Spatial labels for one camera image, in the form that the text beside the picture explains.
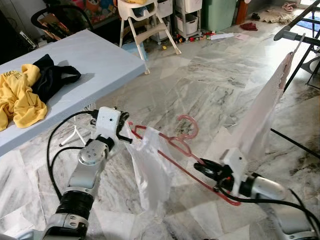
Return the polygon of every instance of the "white high chair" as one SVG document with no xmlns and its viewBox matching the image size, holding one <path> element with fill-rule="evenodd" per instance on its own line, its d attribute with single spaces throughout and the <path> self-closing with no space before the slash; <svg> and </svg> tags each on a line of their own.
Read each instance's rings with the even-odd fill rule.
<svg viewBox="0 0 320 240">
<path fill-rule="evenodd" d="M 143 11 L 143 16 L 136 16 L 135 15 L 133 9 L 141 8 L 141 7 L 147 6 L 147 5 L 153 5 L 153 8 L 151 11 L 148 11 L 147 9 L 145 9 Z M 177 55 L 181 54 L 181 51 L 178 49 L 177 45 L 175 44 L 175 41 L 171 37 L 170 32 L 168 31 L 164 21 L 162 20 L 162 18 L 158 14 L 157 0 L 147 0 L 145 4 L 128 3 L 125 0 L 118 0 L 118 10 L 119 10 L 119 14 L 121 17 L 121 31 L 120 31 L 120 44 L 119 44 L 120 48 L 122 47 L 122 42 L 123 42 L 125 20 L 128 20 L 136 47 L 138 48 L 138 52 L 139 52 L 139 55 L 142 60 L 145 60 L 145 58 L 142 53 L 140 43 L 142 43 L 144 40 L 146 40 L 150 36 L 152 36 L 158 32 L 161 32 L 161 31 L 165 31 L 172 46 L 175 49 L 175 53 Z M 136 21 L 142 21 L 142 20 L 147 19 L 149 17 L 152 17 L 152 16 L 154 17 L 154 15 L 159 19 L 160 23 L 158 25 L 156 25 L 155 27 L 137 35 L 131 18 L 133 18 Z M 144 62 L 144 65 L 145 65 L 145 69 L 146 69 L 144 73 L 146 75 L 150 74 L 150 70 L 148 69 L 146 62 Z"/>
</svg>

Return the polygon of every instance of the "table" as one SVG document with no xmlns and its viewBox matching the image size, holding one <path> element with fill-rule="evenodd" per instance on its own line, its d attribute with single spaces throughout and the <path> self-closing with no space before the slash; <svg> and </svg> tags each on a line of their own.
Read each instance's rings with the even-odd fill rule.
<svg viewBox="0 0 320 240">
<path fill-rule="evenodd" d="M 0 132 L 0 156 L 145 71 L 144 62 L 140 58 L 83 30 L 0 65 L 0 73 L 21 71 L 22 64 L 32 64 L 45 54 L 50 55 L 55 65 L 71 65 L 82 76 L 77 82 L 65 85 L 47 102 L 48 113 L 45 119 L 27 128 L 17 128 L 11 121 L 8 128 Z"/>
</svg>

